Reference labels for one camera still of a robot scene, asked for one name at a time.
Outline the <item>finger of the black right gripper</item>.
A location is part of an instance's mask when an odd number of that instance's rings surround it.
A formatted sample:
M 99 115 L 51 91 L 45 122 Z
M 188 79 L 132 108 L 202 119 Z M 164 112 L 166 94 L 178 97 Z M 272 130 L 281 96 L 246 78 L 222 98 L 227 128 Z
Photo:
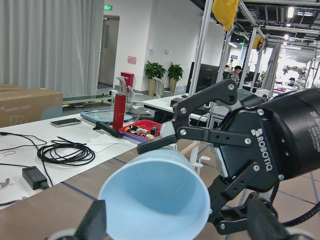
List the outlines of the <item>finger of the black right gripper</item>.
M 140 143 L 137 146 L 137 152 L 143 154 L 149 151 L 157 150 L 177 142 L 176 131 L 173 123 L 167 121 L 161 125 L 160 134 L 153 140 Z

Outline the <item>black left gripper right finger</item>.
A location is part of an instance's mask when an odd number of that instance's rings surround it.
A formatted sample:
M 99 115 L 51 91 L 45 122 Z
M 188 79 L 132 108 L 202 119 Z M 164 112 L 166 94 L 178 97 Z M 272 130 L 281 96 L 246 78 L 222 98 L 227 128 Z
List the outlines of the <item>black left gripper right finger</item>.
M 288 240 L 288 231 L 257 198 L 247 204 L 247 232 L 251 240 Z

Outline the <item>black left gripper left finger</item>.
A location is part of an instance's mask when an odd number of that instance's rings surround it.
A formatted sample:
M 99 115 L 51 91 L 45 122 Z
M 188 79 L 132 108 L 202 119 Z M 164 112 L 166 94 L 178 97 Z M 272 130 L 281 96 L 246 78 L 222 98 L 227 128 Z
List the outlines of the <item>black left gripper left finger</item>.
M 76 240 L 103 240 L 107 235 L 106 203 L 95 200 L 75 231 Z

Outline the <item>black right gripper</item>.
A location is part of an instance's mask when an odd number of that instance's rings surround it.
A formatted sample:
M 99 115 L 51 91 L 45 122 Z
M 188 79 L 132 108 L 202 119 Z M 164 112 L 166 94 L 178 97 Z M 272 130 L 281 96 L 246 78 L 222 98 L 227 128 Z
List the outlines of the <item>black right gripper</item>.
M 189 126 L 189 115 L 208 102 L 230 108 L 218 128 Z M 238 100 L 234 81 L 224 80 L 176 103 L 173 127 L 177 139 L 213 145 L 219 176 L 209 187 L 209 222 L 222 234 L 247 228 L 247 203 L 224 210 L 242 190 L 261 196 L 283 180 L 310 171 L 310 90 L 291 91 L 261 102 Z

